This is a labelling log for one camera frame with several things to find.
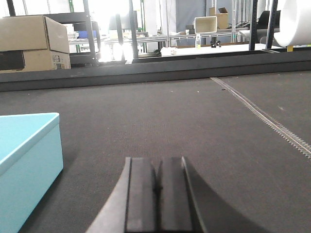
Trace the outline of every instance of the box lid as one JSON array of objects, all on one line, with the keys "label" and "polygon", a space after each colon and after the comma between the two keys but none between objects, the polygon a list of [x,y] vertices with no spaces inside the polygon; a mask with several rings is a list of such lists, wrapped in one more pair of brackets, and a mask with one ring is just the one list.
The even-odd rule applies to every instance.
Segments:
[{"label": "box lid", "polygon": [[57,124],[58,113],[0,116],[0,176]]},{"label": "box lid", "polygon": [[47,25],[50,49],[58,52],[69,53],[67,28],[48,17],[45,17],[45,21]]},{"label": "box lid", "polygon": [[64,25],[44,16],[0,18],[0,51],[44,49],[69,53]]}]

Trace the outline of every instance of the white cylinder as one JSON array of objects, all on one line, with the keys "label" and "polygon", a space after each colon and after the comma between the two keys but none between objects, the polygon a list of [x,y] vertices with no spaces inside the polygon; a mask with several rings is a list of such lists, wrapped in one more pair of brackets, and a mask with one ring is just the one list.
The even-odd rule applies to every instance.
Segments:
[{"label": "white cylinder", "polygon": [[282,47],[311,44],[311,1],[285,0],[274,37]]}]

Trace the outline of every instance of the table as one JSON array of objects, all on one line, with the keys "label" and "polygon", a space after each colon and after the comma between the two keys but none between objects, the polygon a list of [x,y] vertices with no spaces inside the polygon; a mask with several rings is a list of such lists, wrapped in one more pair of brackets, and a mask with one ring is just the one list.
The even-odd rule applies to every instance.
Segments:
[{"label": "table", "polygon": [[[311,72],[221,80],[311,142]],[[126,156],[188,156],[234,209],[275,233],[308,232],[308,159],[212,79],[1,92],[1,115],[59,112],[64,170],[21,233],[83,233]]]},{"label": "table", "polygon": [[[239,31],[243,28],[237,29],[233,32],[231,29],[223,29],[218,30],[216,33],[201,33],[201,38],[208,38],[208,37],[220,37],[220,36],[231,36],[231,42],[236,42],[236,37],[240,35]],[[196,34],[189,34],[189,35],[170,35],[170,45],[172,44],[172,40],[183,40],[183,39],[194,39],[196,38]]]},{"label": "table", "polygon": [[[170,56],[182,56],[182,55],[197,55],[197,54],[208,54],[208,53],[222,53],[222,52],[239,52],[239,51],[248,51],[248,44],[244,45],[225,45],[221,47],[201,47],[197,48],[182,48],[175,49],[176,54],[172,54],[172,48],[163,48],[161,50],[162,57],[170,57]],[[265,44],[256,44],[255,50],[263,50],[265,49]]]}]

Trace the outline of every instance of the metal shelf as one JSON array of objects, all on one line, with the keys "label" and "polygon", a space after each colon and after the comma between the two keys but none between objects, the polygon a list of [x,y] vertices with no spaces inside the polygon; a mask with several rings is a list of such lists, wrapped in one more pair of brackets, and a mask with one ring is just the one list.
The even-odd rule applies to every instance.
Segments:
[{"label": "metal shelf", "polygon": [[[239,35],[239,32],[216,32],[216,33],[201,33],[201,38],[208,38],[208,37],[218,37],[218,36],[234,36]],[[190,35],[170,35],[170,43],[172,43],[172,40],[183,40],[183,39],[193,39],[196,38],[196,34],[190,34]]]}]

